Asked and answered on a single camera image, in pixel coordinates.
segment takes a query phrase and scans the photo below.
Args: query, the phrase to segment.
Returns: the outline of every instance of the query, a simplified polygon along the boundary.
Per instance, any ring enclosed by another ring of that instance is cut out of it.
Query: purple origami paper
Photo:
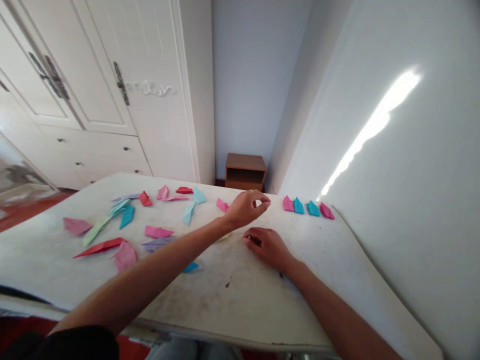
[[[170,244],[171,242],[174,242],[176,239],[174,237],[162,237],[159,239],[154,239],[149,242],[145,242],[142,244],[143,248],[150,252],[153,253],[155,250],[160,249],[161,247]]]

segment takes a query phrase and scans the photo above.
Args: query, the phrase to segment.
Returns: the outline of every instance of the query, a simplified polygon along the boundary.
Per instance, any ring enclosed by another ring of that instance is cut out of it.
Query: red floor
[[[75,194],[75,190],[64,190],[59,194],[36,201],[20,201],[11,206],[1,206],[0,209],[7,212],[8,216],[0,220],[0,233],[18,225],[25,220],[60,203],[69,196]],[[1,317],[0,318],[0,355],[21,334],[34,331],[46,335],[55,326],[55,321],[38,317]],[[120,360],[144,360],[150,352],[150,348],[136,342],[132,342],[126,336],[117,337],[120,346]],[[252,352],[242,350],[244,360],[276,360],[272,353]]]

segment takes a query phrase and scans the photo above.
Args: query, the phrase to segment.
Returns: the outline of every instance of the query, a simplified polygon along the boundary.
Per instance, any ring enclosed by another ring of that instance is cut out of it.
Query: red origami paper
[[[79,257],[82,257],[82,256],[87,256],[87,255],[90,255],[90,254],[101,253],[101,252],[107,251],[108,249],[119,246],[123,241],[125,241],[125,240],[122,239],[121,237],[117,237],[117,238],[112,239],[112,240],[101,242],[101,243],[99,243],[95,246],[92,246],[91,248],[88,248],[84,252],[79,253],[77,256],[74,256],[73,258],[75,259],[75,258],[79,258]]]
[[[152,202],[150,201],[149,199],[149,196],[147,195],[147,193],[144,191],[140,194],[140,196],[138,197],[141,201],[141,204],[143,206],[152,206]]]
[[[194,191],[189,188],[189,187],[186,187],[186,186],[180,186],[177,190],[176,190],[177,193],[179,194],[193,194]]]

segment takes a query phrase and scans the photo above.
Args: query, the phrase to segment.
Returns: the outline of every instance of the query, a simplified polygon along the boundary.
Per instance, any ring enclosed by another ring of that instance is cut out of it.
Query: drawer
[[[72,130],[48,125],[38,127],[46,135],[49,147],[62,153],[68,151],[122,159],[145,159],[137,136]]]
[[[152,176],[149,164],[145,158],[129,160],[82,153],[67,154],[65,157],[77,175],[80,173],[88,173],[108,176],[116,173],[134,173]]]
[[[76,175],[85,184],[85,186],[93,184],[98,180],[101,180],[102,178],[105,178],[106,176],[108,176],[108,175],[100,175],[100,174],[94,174],[90,172],[81,172],[81,171],[78,171]]]

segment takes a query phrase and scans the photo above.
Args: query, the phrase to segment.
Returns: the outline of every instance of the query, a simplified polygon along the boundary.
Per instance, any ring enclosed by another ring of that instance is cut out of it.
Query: person's right hand
[[[260,246],[248,236],[259,239]],[[243,234],[242,240],[260,260],[282,274],[287,274],[297,263],[297,259],[287,249],[280,235],[272,229],[252,227]]]

